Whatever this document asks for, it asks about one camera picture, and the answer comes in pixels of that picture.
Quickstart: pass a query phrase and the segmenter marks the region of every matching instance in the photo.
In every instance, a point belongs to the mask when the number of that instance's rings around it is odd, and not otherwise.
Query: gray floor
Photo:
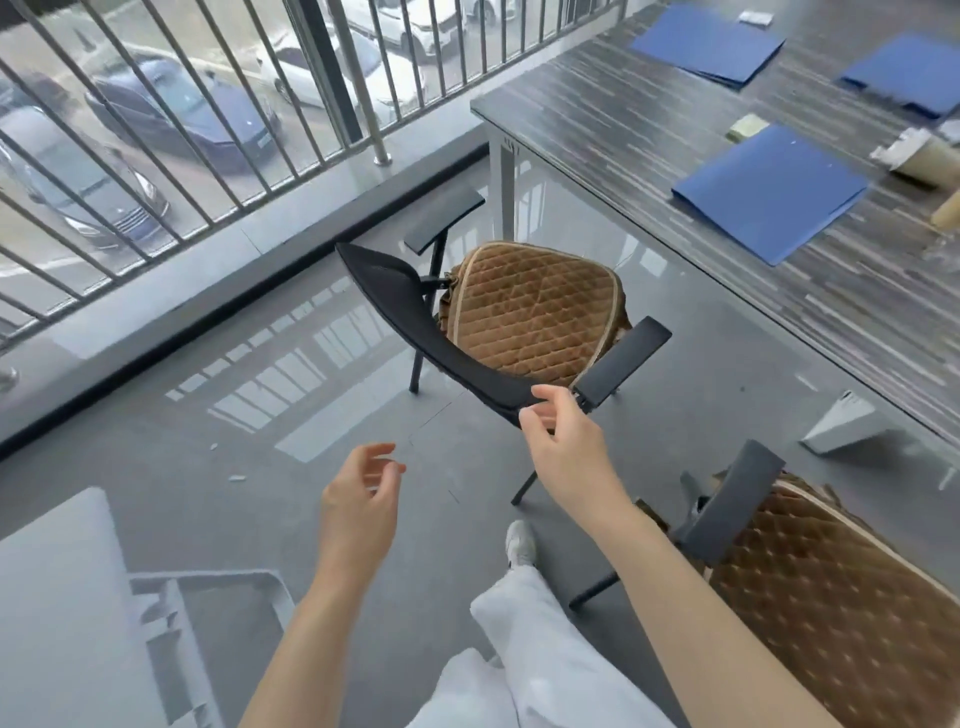
[[[485,191],[486,177],[484,162],[457,183]],[[794,473],[833,485],[854,513],[960,590],[952,527],[960,486],[939,488],[944,463],[898,433],[814,456],[797,440],[839,394],[829,365],[800,358],[716,286],[679,272],[529,165],[517,193],[520,239],[616,266],[632,319],[651,314],[674,331],[597,414],[629,490],[675,521],[684,512],[680,473],[714,473],[753,437]],[[424,202],[360,242],[408,255],[400,238]],[[450,262],[491,229],[484,208],[469,216],[451,234]],[[409,350],[345,275],[327,258],[0,463],[0,537],[100,486],[130,570],[274,568],[299,598],[313,570],[321,489],[353,446],[396,439],[409,466],[400,524],[354,636],[343,725],[403,726],[451,655],[472,645],[490,654],[468,605],[504,570],[503,533],[517,515],[509,498],[531,463],[519,433],[445,377],[427,371],[419,396],[405,391]],[[607,572],[541,487],[519,512],[561,600]],[[235,725],[278,633],[252,593],[198,595],[188,606]],[[578,624],[685,724],[621,589],[591,602]]]

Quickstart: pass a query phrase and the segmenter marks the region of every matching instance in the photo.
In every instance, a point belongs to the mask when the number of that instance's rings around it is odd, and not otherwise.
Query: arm
[[[839,728],[630,502],[603,431],[561,387],[520,413],[540,480],[619,574],[694,728]],[[553,435],[547,432],[554,429]]]
[[[350,632],[396,531],[392,444],[355,449],[321,501],[317,573],[247,706],[240,728],[335,728]]]

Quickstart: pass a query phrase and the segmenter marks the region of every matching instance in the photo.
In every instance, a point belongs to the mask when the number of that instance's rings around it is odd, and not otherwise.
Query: person's left hand
[[[394,443],[361,445],[324,489],[320,558],[314,583],[321,589],[367,589],[396,533],[400,474],[405,465],[384,457]]]

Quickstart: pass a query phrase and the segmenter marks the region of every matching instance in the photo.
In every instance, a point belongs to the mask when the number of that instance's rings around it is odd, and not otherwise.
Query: black armrest
[[[579,395],[584,411],[591,412],[599,407],[671,336],[671,331],[649,316],[628,331],[574,385],[573,391]]]
[[[748,440],[716,493],[702,510],[694,507],[690,518],[670,532],[670,540],[686,556],[715,566],[770,494],[783,464],[759,442]]]
[[[447,192],[430,205],[422,221],[406,234],[404,244],[417,255],[423,255],[434,240],[485,202],[471,187],[460,186]]]

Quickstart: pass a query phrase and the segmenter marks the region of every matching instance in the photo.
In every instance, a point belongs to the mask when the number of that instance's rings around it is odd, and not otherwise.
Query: seat cushion
[[[779,480],[709,583],[845,728],[955,726],[960,602],[829,501]]]
[[[491,242],[470,251],[450,277],[441,330],[510,374],[571,386],[630,328],[617,274],[576,255]]]

